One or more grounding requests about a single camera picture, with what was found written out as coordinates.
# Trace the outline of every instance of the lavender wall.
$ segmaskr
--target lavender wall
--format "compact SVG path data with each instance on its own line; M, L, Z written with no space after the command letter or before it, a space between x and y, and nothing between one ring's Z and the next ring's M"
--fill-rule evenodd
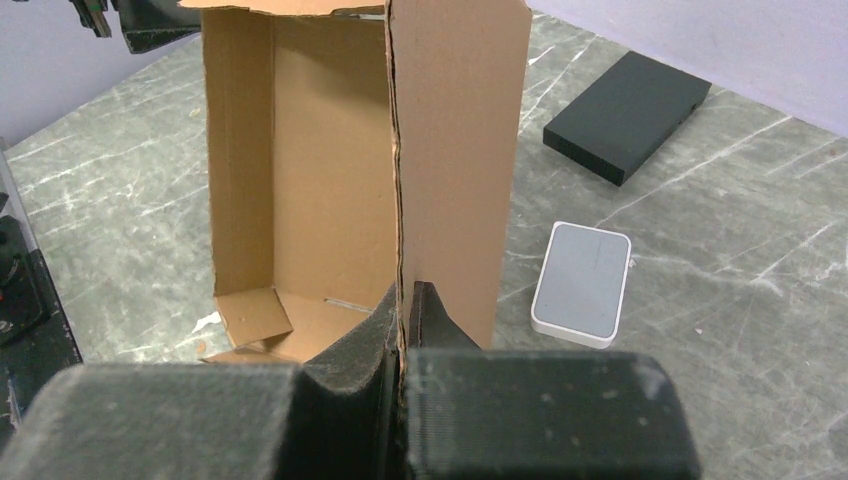
M639 53L848 136L846 0L527 0Z
M0 0L0 136L10 145L46 127L175 48L130 55L79 24L67 0Z

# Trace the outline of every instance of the cardboard box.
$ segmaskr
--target cardboard box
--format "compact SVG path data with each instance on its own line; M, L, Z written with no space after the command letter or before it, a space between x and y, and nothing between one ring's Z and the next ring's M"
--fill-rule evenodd
M236 350L306 361L416 280L491 342L531 14L521 0L204 8L215 299Z

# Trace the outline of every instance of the gray top surface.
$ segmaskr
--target gray top surface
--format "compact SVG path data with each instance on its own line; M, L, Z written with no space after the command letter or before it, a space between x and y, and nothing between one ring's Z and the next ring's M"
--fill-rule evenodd
M611 348L669 372L705 478L848 478L848 140L714 87L617 188L541 131L624 53L534 19L496 346L578 348L530 327L551 225L625 233ZM7 152L88 361L227 347L193 333L214 311L204 112L192 42Z
M557 225L539 281L536 319L593 337L612 336L629 254L622 235Z

